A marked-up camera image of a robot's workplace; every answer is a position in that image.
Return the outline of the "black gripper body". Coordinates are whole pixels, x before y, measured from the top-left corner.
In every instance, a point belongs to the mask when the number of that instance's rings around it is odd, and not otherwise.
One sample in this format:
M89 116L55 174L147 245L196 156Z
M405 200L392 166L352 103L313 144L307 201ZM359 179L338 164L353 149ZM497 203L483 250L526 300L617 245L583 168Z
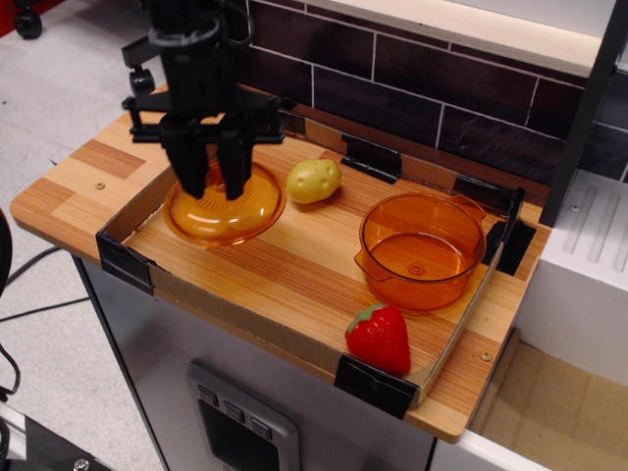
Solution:
M244 43L228 39L220 26L189 34L152 28L147 36L158 50L158 56L144 64L156 88L148 95L133 95L123 102L131 115L135 142L161 142L158 126L143 122L142 112L162 113L179 126L202 125L207 143L216 141L220 132L216 125L203 125L201 121L218 115L224 116L223 128L248 132L253 144L283 141L279 113L283 100L236 83L234 52Z

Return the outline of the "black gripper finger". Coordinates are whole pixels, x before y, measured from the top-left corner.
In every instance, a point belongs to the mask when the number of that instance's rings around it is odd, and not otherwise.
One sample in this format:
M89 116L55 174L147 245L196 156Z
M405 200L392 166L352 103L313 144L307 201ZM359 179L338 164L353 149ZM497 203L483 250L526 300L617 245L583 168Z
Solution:
M159 128L161 144L183 190L200 199L204 195L208 173L203 126L160 125Z
M253 140L240 128L222 128L218 137L218 160L228 200L237 200L251 178Z

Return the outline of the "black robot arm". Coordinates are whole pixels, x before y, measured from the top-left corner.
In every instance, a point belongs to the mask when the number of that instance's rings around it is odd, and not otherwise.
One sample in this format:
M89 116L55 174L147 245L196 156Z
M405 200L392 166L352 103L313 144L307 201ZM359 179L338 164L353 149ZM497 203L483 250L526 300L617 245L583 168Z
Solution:
M236 51L252 38L231 38L228 15L251 18L231 1L149 1L151 28L122 50L130 68L136 143L160 143L183 189L203 196L216 145L226 196L236 200L252 174L252 148L285 137L283 100L236 81Z

